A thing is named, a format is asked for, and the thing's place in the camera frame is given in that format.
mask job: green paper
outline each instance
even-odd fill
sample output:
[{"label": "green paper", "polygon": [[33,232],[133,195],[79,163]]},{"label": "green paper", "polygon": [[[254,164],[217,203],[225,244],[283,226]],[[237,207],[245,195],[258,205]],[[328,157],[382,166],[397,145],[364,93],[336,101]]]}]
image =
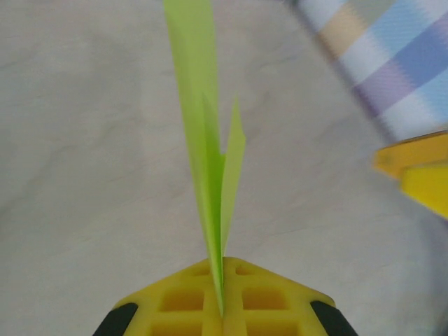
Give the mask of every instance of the green paper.
[{"label": "green paper", "polygon": [[238,105],[235,104],[228,158],[221,155],[218,124],[218,67],[210,0],[164,0],[164,9],[197,209],[222,315],[224,312],[223,251],[241,170],[245,143],[241,140],[244,139],[244,135]]}]

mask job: purple stripe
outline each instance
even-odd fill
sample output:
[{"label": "purple stripe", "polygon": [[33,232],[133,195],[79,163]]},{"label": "purple stripe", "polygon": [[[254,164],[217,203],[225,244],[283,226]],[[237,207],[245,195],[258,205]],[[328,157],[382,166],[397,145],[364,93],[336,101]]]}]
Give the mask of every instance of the purple stripe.
[{"label": "purple stripe", "polygon": [[447,22],[448,13],[354,88],[377,116],[448,67]]}]

